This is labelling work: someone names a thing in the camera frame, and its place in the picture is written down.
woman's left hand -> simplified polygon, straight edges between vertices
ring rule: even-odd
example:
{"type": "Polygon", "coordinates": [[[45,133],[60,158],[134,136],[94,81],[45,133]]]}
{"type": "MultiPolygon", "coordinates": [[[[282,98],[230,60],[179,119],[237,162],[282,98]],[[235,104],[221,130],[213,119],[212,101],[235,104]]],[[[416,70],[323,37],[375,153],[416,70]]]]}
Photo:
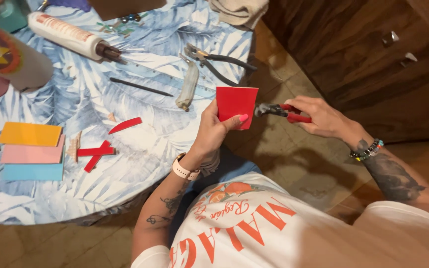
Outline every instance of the woman's left hand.
{"type": "Polygon", "coordinates": [[[218,104],[216,99],[213,100],[201,114],[198,135],[196,135],[190,151],[197,155],[205,156],[219,149],[228,131],[241,125],[247,119],[247,114],[239,114],[220,122],[218,119],[218,104]]]}

red tile piece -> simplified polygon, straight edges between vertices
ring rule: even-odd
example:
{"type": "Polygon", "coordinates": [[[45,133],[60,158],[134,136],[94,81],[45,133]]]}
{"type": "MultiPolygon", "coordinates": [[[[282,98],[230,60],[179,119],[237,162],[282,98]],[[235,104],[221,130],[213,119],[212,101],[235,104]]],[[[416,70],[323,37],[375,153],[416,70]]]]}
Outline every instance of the red tile piece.
{"type": "Polygon", "coordinates": [[[109,134],[115,133],[117,131],[121,131],[123,129],[126,129],[128,127],[134,126],[134,125],[138,125],[142,122],[142,119],[140,117],[136,117],[136,118],[132,118],[132,119],[128,119],[126,121],[123,121],[121,123],[119,123],[118,125],[116,125],[115,127],[113,127],[113,129],[111,129],[109,131],[109,134]]]}
{"type": "Polygon", "coordinates": [[[237,114],[247,114],[249,117],[236,129],[249,129],[253,119],[254,103],[258,88],[253,87],[216,87],[218,103],[218,118],[225,121],[237,114]]]}
{"type": "Polygon", "coordinates": [[[115,150],[113,147],[99,147],[89,149],[78,149],[77,156],[93,156],[93,155],[113,155],[115,150]]]}
{"type": "MultiPolygon", "coordinates": [[[[109,148],[110,143],[105,140],[102,145],[100,145],[99,148],[109,148]]],[[[89,162],[87,163],[87,165],[85,165],[84,170],[87,173],[90,173],[92,171],[92,169],[95,167],[95,165],[97,164],[97,162],[100,160],[100,158],[102,157],[102,155],[94,155],[92,156],[91,160],[89,160],[89,162]]]]}

palm leaf pattern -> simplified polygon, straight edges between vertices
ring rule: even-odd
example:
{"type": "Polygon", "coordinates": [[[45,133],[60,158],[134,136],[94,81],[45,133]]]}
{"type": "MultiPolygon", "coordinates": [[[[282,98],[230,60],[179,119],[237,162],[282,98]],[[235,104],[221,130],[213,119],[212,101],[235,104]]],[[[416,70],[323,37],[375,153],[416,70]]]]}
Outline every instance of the palm leaf pattern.
{"type": "MultiPolygon", "coordinates": [[[[41,1],[28,2],[35,9],[41,1]]],[[[100,33],[97,22],[101,21],[93,9],[85,13],[49,7],[46,13],[100,35],[133,62],[176,77],[182,78],[187,69],[178,58],[187,42],[211,53],[247,60],[252,32],[219,23],[218,14],[204,0],[168,2],[161,9],[147,12],[144,24],[125,39],[116,33],[100,33]]],[[[186,113],[175,106],[174,98],[111,83],[108,78],[131,79],[174,95],[179,89],[130,75],[113,63],[96,63],[28,28],[15,36],[48,56],[55,69],[51,81],[35,92],[21,94],[9,86],[0,98],[0,132],[6,121],[60,125],[67,135],[66,144],[82,131],[82,148],[98,147],[107,139],[118,153],[104,156],[90,174],[83,170],[87,157],[80,158],[77,164],[66,155],[61,182],[0,179],[0,223],[90,224],[103,215],[118,213],[140,201],[168,174],[176,155],[190,148],[201,112],[210,100],[196,98],[186,113]],[[108,135],[116,124],[107,118],[109,113],[114,113],[118,122],[140,116],[143,124],[108,135]]],[[[237,66],[220,62],[213,65],[233,81],[243,76],[244,70],[237,66]]],[[[201,68],[200,73],[205,76],[205,85],[222,85],[206,68],[201,68]]]]}

forearm tattoo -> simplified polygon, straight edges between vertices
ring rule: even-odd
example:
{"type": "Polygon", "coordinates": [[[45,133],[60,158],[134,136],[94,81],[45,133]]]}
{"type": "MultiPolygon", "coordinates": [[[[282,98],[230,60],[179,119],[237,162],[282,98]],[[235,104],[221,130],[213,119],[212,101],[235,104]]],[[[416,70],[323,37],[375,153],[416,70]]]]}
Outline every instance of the forearm tattoo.
{"type": "Polygon", "coordinates": [[[173,217],[175,216],[178,207],[180,206],[183,194],[189,182],[190,181],[187,180],[185,181],[185,183],[183,183],[182,188],[178,192],[176,192],[176,196],[174,198],[160,198],[160,201],[164,202],[166,208],[168,209],[168,215],[152,215],[147,219],[147,222],[151,223],[152,225],[159,222],[170,223],[173,220],[173,217]]]}
{"type": "MultiPolygon", "coordinates": [[[[360,153],[368,147],[369,144],[362,139],[357,145],[356,152],[360,153]]],[[[363,163],[387,200],[408,203],[416,200],[420,192],[426,188],[419,185],[405,168],[381,150],[363,163]]]]}

wooden cabinet door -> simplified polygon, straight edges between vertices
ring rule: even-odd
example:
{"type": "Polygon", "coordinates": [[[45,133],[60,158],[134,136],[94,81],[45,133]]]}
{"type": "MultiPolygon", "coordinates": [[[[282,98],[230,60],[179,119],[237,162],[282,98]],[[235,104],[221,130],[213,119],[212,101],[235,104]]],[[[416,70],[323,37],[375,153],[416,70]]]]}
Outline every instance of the wooden cabinet door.
{"type": "Polygon", "coordinates": [[[429,27],[404,0],[271,0],[265,23],[326,100],[372,135],[429,138],[429,27]],[[385,47],[391,31],[399,41],[385,47]],[[408,52],[418,61],[404,67],[408,52]]]}

